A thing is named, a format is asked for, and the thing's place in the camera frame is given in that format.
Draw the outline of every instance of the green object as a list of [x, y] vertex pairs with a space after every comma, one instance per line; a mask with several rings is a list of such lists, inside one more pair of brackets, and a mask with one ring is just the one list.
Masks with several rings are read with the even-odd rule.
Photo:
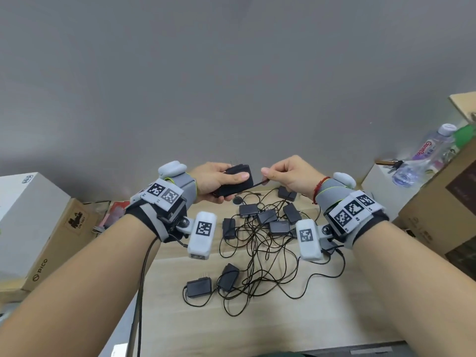
[[475, 134], [475, 128], [472, 124], [463, 126], [461, 129], [458, 129], [457, 131], [455, 131], [455, 133], [453, 134], [453, 137], [455, 138], [455, 145], [457, 146], [457, 148], [461, 149], [467, 143], [469, 143], [469, 141], [472, 139], [474, 134]]

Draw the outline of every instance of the gray wall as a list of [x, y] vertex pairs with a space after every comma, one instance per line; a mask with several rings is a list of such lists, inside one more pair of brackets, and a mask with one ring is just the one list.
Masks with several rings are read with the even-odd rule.
[[128, 197], [179, 159], [365, 176], [476, 89], [476, 0], [0, 0], [0, 175]]

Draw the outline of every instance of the brown cardboard box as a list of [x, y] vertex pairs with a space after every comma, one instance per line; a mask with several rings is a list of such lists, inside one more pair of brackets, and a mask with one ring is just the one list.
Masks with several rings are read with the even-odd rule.
[[399, 215], [419, 241], [476, 280], [476, 138]]
[[92, 228], [100, 217], [91, 206], [71, 199], [27, 276], [0, 283], [0, 302], [25, 299], [47, 276], [95, 238]]

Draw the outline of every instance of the forearm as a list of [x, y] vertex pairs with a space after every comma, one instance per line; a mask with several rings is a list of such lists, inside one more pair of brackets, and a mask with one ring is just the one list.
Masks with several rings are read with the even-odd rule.
[[[30, 294], [0, 328], [8, 356], [94, 356], [139, 288], [155, 235], [126, 215]], [[156, 255], [156, 241], [148, 266]]]
[[354, 244], [354, 254], [393, 323], [419, 356], [476, 350], [476, 283], [389, 222]]

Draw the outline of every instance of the bottle cap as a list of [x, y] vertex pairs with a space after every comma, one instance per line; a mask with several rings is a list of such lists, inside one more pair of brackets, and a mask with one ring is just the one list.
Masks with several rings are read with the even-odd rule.
[[456, 126], [453, 124], [443, 124], [438, 129], [438, 134], [443, 135], [444, 137], [450, 137], [456, 131]]

